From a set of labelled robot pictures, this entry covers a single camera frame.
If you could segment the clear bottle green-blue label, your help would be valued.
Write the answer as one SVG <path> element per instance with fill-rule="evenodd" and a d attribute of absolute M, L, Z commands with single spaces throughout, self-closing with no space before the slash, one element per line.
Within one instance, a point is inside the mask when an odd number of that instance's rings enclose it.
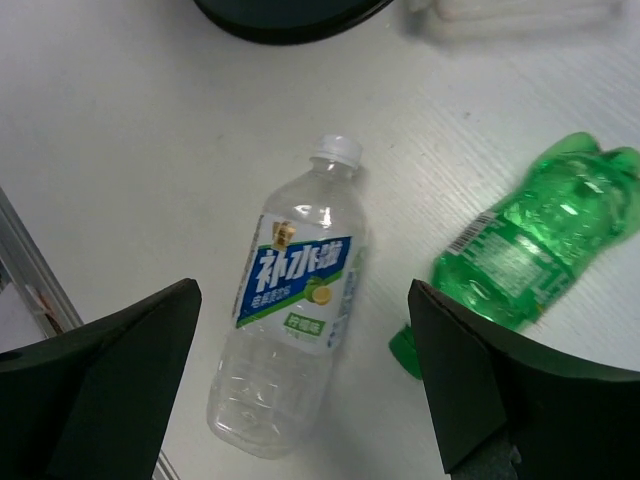
<path fill-rule="evenodd" d="M 324 135 L 258 217 L 207 404 L 211 431 L 254 456 L 289 453 L 317 419 L 366 260 L 361 155 Z"/>

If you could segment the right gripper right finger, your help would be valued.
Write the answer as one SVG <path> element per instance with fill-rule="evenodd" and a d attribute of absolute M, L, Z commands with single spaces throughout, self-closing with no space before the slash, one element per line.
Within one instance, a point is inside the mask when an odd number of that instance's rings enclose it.
<path fill-rule="evenodd" d="M 552 349 L 422 281 L 408 294 L 444 471 L 454 479 L 635 479 L 639 375 Z"/>

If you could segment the clear jar-shaped plastic bottle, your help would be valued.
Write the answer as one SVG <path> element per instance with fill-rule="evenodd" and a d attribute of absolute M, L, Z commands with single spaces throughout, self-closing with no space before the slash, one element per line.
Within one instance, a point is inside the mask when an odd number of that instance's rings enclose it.
<path fill-rule="evenodd" d="M 405 1 L 410 28 L 439 43 L 573 34 L 621 18 L 624 1 Z"/>

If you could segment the green plastic bottle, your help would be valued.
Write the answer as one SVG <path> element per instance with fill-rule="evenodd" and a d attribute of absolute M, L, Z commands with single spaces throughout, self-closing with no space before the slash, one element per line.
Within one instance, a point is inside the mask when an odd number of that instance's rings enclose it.
<path fill-rule="evenodd" d="M 511 330 L 536 322 L 599 254 L 639 230 L 639 152 L 567 135 L 434 260 L 429 284 Z"/>

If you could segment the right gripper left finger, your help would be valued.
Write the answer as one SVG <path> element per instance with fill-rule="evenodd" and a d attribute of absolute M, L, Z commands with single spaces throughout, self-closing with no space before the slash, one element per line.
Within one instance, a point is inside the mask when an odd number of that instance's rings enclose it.
<path fill-rule="evenodd" d="M 4 479 L 149 479 L 202 296 L 183 279 L 1 356 Z"/>

